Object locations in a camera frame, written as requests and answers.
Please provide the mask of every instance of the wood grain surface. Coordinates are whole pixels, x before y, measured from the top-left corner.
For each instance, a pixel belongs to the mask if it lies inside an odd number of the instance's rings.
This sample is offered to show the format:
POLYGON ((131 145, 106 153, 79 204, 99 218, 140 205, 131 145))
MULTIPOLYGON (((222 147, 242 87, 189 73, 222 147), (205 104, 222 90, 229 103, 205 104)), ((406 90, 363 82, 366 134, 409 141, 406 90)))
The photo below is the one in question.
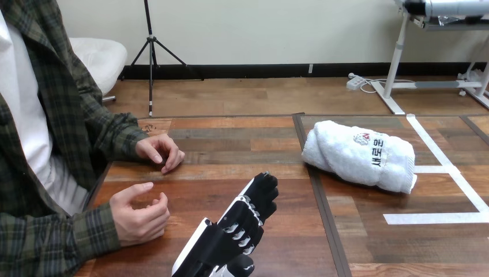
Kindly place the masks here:
MULTIPOLYGON (((417 118, 489 204, 489 146, 459 117, 417 118)), ((302 117, 306 131, 323 120, 399 136, 413 145, 417 166, 441 165, 404 117, 302 117)), ((155 126, 150 135, 175 137, 187 153, 185 162, 165 176, 161 166, 116 162, 95 204, 137 182, 153 181, 153 190, 133 206, 145 207, 164 192, 172 214, 167 231, 145 245, 88 262, 77 276, 170 276, 199 222, 217 220, 249 179, 265 170, 279 178, 280 195, 252 254, 253 276, 337 276, 291 117, 140 120, 143 129, 148 125, 155 126)), ((488 223, 389 225, 383 216, 477 212, 449 174, 418 174, 406 195, 319 173, 352 276, 487 276, 488 223)))
POLYGON ((489 116, 469 117, 469 119, 489 136, 489 116))
MULTIPOLYGON (((414 81, 453 81, 454 76, 398 76, 414 81)), ((153 116, 233 114, 386 114, 391 112, 376 93, 346 88, 343 78, 267 78, 213 80, 156 80, 153 86, 153 116)), ((148 116, 147 80, 118 81, 106 103, 115 113, 148 116)), ((488 114, 472 97, 457 89, 395 89, 394 100, 406 113, 488 114)))
MULTIPOLYGON (((413 145, 417 166, 440 165, 405 117, 302 117, 398 136, 413 145)), ((470 186, 489 200, 489 145, 459 117, 417 117, 470 186)), ((388 193, 321 174, 353 276, 487 276, 489 224, 389 225, 384 214, 478 212, 449 174, 418 174, 411 194, 388 193)))
POLYGON ((92 276, 170 276, 200 221, 218 220, 249 180, 264 171, 279 179, 280 195, 251 255, 254 276, 337 276, 292 117, 145 119, 140 125, 157 126, 150 135, 173 137, 187 154, 184 163, 163 176, 161 166, 116 162, 95 206, 132 184, 153 181, 152 191, 132 205, 146 207, 164 192, 171 219, 163 237, 98 258, 92 276))

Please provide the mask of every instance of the tripod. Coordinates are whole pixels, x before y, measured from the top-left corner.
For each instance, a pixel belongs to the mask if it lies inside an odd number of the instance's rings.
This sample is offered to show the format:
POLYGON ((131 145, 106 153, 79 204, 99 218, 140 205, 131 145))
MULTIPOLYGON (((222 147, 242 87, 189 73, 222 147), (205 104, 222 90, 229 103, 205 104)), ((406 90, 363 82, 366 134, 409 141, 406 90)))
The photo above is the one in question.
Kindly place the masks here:
POLYGON ((131 68, 132 66, 136 63, 137 59, 141 56, 141 53, 146 49, 146 46, 149 45, 149 116, 153 116, 153 69, 159 68, 160 66, 156 62, 156 53, 155 53, 155 43, 161 46, 163 49, 166 50, 170 55, 172 55, 177 61, 179 61, 184 67, 188 68, 189 71, 198 76, 199 79, 202 81, 204 78, 198 73, 196 73, 192 67, 184 63, 180 58, 178 58, 175 54, 172 53, 168 48, 165 47, 161 42, 158 41, 158 39, 153 36, 153 31, 151 30, 151 19, 149 18, 149 8, 148 8, 148 0, 144 0, 144 9, 146 11, 146 22, 148 24, 148 37, 146 38, 146 42, 144 43, 143 47, 141 48, 141 51, 137 54, 136 58, 134 59, 133 63, 131 63, 131 68))

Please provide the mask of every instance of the left hand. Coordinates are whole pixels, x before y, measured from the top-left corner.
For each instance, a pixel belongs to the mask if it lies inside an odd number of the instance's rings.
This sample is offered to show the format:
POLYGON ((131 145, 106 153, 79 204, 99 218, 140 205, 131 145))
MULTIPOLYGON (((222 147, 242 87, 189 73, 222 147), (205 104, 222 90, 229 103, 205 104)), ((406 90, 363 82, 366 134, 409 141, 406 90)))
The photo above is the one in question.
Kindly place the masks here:
POLYGON ((167 134, 160 134, 138 141, 136 153, 140 158, 150 159, 157 164, 162 163, 162 155, 167 158, 165 166, 161 169, 163 174, 176 168, 185 158, 185 153, 178 149, 173 139, 168 137, 167 134))

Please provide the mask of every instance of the wall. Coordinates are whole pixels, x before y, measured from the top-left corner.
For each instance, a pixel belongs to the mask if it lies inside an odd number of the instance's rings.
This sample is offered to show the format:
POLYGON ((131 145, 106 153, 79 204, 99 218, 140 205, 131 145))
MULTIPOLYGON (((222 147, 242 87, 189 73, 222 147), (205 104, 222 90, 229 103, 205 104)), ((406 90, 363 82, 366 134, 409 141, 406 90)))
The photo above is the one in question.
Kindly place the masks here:
MULTIPOLYGON (((71 37, 146 41, 142 0, 58 0, 71 37)), ((193 65, 390 62, 402 17, 392 0, 149 0, 154 35, 193 65)), ((466 62, 486 33, 408 28, 403 62, 466 62)), ((148 64, 148 48, 137 64, 148 64)), ((160 47, 158 63, 178 63, 160 47)))

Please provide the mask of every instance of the chair cushion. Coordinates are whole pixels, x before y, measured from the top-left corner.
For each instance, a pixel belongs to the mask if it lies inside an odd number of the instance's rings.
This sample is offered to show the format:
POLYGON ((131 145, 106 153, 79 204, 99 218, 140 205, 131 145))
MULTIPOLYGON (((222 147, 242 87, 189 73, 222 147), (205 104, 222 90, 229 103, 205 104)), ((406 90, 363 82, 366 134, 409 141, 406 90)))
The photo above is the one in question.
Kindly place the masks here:
POLYGON ((113 40, 70 38, 73 51, 86 66, 102 94, 115 85, 126 64, 126 48, 113 40))

